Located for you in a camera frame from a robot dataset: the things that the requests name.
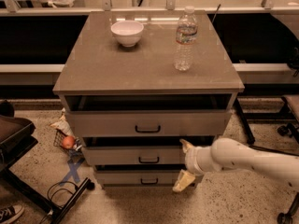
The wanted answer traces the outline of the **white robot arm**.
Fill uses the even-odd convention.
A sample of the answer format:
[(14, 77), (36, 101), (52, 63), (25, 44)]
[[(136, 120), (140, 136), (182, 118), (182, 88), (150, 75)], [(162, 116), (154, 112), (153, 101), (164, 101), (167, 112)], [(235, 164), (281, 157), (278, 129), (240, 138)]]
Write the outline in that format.
[(186, 189), (198, 176), (211, 172), (250, 170), (281, 181), (299, 191), (299, 157), (247, 147), (230, 138), (219, 138), (209, 147), (195, 147), (180, 139), (186, 170), (181, 170), (174, 192)]

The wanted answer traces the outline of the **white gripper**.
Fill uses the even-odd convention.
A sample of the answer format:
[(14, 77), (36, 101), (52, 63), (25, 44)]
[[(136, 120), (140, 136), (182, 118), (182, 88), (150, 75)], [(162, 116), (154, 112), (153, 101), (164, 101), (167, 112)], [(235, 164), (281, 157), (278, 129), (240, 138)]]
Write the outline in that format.
[(195, 147), (185, 139), (180, 139), (182, 150), (185, 153), (185, 166), (187, 170), (181, 170), (173, 187), (174, 192), (182, 192), (196, 178), (196, 175), (204, 175), (214, 170), (210, 147)]

